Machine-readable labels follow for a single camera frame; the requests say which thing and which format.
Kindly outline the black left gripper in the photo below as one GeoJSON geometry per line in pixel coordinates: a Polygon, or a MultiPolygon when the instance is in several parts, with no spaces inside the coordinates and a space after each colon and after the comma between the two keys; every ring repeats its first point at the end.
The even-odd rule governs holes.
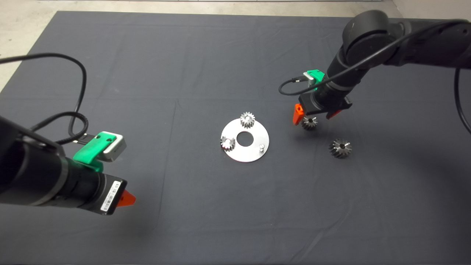
{"type": "Polygon", "coordinates": [[[72,164],[64,184],[64,207],[84,209],[100,215],[112,215],[120,206],[133,206],[136,197],[125,190],[127,181],[72,164]]]}

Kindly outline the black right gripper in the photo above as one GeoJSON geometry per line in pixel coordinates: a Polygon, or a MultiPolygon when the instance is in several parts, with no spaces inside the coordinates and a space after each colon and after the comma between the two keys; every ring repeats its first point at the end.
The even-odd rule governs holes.
{"type": "Polygon", "coordinates": [[[295,104],[293,111],[293,124],[295,126],[303,120],[304,116],[326,113],[326,119],[330,120],[352,106],[347,97],[348,91],[340,91],[331,87],[319,87],[312,92],[299,96],[299,104],[295,104]]]}

